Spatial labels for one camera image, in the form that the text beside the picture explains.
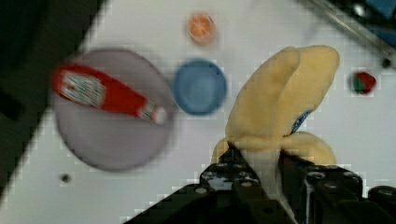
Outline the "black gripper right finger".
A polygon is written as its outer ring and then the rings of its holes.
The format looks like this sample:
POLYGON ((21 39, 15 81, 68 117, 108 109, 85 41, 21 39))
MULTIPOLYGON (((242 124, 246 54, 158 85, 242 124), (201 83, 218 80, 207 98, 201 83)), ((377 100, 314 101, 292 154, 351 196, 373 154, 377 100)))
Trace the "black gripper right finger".
POLYGON ((285 152, 282 191, 298 224, 396 224, 395 188, 363 194, 363 179, 337 165, 316 165, 285 152))

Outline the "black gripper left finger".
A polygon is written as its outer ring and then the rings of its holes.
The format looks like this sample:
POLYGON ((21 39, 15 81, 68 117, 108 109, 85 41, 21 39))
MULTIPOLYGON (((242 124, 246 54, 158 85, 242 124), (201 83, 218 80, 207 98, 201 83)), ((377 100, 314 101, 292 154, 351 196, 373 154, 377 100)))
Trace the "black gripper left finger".
POLYGON ((294 224, 262 189, 240 150, 230 145, 197 184, 167 196, 124 224, 294 224))

